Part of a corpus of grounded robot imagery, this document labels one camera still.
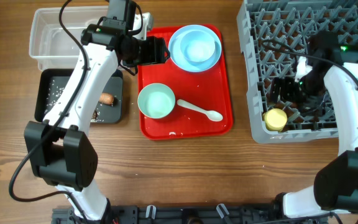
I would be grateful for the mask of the clear plastic storage box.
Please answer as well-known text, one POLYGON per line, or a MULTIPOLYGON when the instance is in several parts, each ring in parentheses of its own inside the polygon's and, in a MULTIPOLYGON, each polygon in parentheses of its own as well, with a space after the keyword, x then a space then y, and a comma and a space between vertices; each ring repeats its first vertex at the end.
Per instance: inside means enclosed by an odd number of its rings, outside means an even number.
MULTIPOLYGON (((70 33, 80 40, 82 31, 107 14, 107 6, 66 7, 62 21, 70 33)), ((40 8, 34 14, 30 32, 29 55, 41 71, 50 68, 75 68, 79 47, 59 23, 59 7, 40 8)))

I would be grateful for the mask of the yellow plastic cup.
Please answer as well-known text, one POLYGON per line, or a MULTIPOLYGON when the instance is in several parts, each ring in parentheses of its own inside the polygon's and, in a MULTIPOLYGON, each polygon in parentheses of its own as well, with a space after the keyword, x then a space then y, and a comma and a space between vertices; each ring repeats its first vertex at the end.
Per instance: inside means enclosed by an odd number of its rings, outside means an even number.
POLYGON ((269 131, 282 131, 287 124, 287 114, 284 110, 273 108, 262 115, 265 126, 269 131))

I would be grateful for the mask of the mint green bowl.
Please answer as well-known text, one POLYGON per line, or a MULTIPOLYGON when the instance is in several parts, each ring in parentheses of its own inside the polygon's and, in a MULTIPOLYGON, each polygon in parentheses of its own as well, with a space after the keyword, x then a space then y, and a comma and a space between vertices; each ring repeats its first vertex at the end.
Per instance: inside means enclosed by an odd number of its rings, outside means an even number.
POLYGON ((174 109, 176 98, 173 90, 163 83, 151 83, 141 89, 137 105, 148 118, 162 119, 174 109))

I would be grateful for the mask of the light blue bowl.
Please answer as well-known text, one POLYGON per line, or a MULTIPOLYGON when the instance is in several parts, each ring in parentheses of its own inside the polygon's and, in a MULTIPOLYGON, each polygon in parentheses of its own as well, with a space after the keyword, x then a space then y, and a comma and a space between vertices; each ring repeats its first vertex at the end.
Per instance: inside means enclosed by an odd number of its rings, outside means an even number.
POLYGON ((215 49, 213 37, 202 30, 191 30, 181 38, 181 53, 190 63, 199 64, 209 60, 215 49))

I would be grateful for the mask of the grey dishwasher rack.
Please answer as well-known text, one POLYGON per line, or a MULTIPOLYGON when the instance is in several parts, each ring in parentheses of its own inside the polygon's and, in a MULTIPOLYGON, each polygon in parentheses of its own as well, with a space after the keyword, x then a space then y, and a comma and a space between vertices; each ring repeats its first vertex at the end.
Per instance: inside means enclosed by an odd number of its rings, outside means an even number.
POLYGON ((358 1, 244 1, 237 28, 253 139, 270 144, 337 137, 328 91, 321 83, 302 89, 295 73, 319 32, 335 33, 343 49, 358 45, 358 1))

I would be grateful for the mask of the black waste tray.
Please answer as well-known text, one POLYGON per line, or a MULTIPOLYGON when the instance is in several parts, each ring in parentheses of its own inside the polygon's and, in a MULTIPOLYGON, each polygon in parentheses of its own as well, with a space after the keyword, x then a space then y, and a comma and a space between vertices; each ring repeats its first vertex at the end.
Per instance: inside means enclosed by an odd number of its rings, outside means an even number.
MULTIPOLYGON (((38 122, 42 122, 45 111, 45 103, 47 96, 47 88, 52 77, 69 77, 73 69, 51 68, 42 72, 40 77, 39 91, 37 95, 37 102, 35 106, 34 118, 38 122)), ((123 99, 124 80, 123 74, 120 70, 116 70, 107 84, 104 87, 103 93, 109 93, 114 96, 113 105, 105 105, 98 103, 95 110, 98 112, 98 117, 92 123, 106 123, 114 124, 121 120, 122 115, 122 99, 123 99)))

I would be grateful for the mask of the red plastic tray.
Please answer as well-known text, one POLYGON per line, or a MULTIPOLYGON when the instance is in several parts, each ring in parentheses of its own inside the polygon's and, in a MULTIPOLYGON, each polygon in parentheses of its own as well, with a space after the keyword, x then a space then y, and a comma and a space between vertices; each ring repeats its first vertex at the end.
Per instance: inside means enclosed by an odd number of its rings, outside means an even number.
MULTIPOLYGON (((217 27, 202 26, 214 31, 221 41, 221 33, 217 27)), ((168 46, 171 36, 181 27, 155 28, 148 35, 164 38, 168 46)), ((231 98, 223 50, 216 65, 204 72, 182 70, 171 58, 163 64, 139 67, 138 90, 141 91, 151 83, 165 84, 173 90, 176 100, 182 99, 204 110, 217 111, 223 115, 223 120, 214 122, 202 113, 175 105, 173 111, 162 119, 152 119, 140 114, 140 130, 145 137, 166 140, 212 136, 224 134, 232 128, 231 98)))

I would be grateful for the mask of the white rice pile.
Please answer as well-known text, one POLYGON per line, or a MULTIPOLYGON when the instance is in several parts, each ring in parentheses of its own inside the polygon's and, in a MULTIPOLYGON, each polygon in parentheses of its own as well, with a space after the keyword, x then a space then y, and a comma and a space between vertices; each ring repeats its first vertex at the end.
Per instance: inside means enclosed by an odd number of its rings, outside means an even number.
POLYGON ((55 106, 62 95, 69 77, 52 77, 48 88, 45 103, 44 116, 55 106))

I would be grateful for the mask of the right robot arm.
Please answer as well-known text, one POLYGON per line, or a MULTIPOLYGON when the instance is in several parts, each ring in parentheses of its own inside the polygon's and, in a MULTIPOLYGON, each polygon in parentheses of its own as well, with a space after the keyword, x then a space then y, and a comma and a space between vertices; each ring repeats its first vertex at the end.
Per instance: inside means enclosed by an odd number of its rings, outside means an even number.
POLYGON ((304 54, 276 40, 262 45, 295 58, 295 76, 274 79, 270 99, 313 112, 328 93, 339 135, 337 158, 317 173, 311 187, 283 195, 282 214, 303 218, 358 213, 358 45, 341 44, 336 33, 326 30, 308 39, 304 54))

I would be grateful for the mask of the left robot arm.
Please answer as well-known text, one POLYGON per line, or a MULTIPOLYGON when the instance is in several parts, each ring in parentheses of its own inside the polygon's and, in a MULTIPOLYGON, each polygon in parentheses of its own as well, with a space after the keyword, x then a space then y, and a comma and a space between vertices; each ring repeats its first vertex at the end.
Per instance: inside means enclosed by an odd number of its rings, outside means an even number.
POLYGON ((75 40, 80 55, 62 95, 41 122, 25 128, 23 163, 67 197, 74 221, 114 221, 110 201, 94 180, 98 155, 88 139, 91 117, 118 68, 135 75, 140 65, 169 59, 165 41, 147 35, 151 28, 136 2, 110 1, 108 13, 75 40))

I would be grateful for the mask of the white plastic spoon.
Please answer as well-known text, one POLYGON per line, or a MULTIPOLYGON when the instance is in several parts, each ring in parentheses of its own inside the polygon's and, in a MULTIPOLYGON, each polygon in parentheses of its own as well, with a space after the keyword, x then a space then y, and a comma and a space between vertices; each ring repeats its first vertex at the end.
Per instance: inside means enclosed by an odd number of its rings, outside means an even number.
POLYGON ((199 113, 202 113, 204 115, 206 115, 206 117, 214 122, 219 122, 223 120, 223 115, 218 113, 217 111, 213 111, 213 110, 204 110, 196 105, 193 105, 185 100, 179 99, 177 100, 177 105, 181 106, 183 108, 189 109, 189 110, 193 110, 199 113))

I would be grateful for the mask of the brown food lump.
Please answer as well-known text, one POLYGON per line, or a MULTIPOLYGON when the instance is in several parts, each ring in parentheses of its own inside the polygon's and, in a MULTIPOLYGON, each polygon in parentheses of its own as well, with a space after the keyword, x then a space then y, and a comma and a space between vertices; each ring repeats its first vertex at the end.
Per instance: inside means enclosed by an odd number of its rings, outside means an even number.
POLYGON ((98 112, 96 110, 94 110, 92 117, 91 117, 91 121, 95 122, 97 117, 98 117, 98 112))

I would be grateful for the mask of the light blue plate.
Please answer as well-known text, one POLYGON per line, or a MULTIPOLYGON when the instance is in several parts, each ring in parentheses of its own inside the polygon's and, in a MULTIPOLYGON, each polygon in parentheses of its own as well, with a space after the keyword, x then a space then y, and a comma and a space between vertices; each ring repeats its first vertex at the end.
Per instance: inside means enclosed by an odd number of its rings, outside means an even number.
POLYGON ((209 70, 213 66, 215 66, 216 63, 221 58, 221 54, 222 54, 222 50, 223 50, 222 44, 221 44, 221 41, 220 41, 218 35, 214 31, 212 31, 210 28, 207 28, 206 26, 202 26, 202 25, 188 25, 188 26, 179 28, 171 36, 171 38, 169 40, 169 44, 168 44, 168 49, 170 51, 170 58, 172 59, 173 63, 176 66, 178 66, 180 69, 185 70, 187 72, 192 72, 192 73, 204 72, 204 71, 209 70), (188 62, 184 58, 184 56, 180 50, 180 42, 181 42, 181 38, 191 30, 202 30, 202 31, 209 33, 213 37, 213 39, 215 41, 216 49, 215 49, 213 56, 209 60, 199 63, 199 64, 195 64, 195 63, 188 62))

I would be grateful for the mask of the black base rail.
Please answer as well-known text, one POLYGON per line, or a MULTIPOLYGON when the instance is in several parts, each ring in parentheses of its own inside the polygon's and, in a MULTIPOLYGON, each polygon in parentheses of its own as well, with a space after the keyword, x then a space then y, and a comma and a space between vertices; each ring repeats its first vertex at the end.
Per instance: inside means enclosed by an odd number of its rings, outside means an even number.
POLYGON ((186 224, 186 223, 327 223, 328 215, 288 218, 269 204, 230 207, 147 207, 112 206, 102 220, 84 219, 73 208, 57 208, 52 223, 186 224))

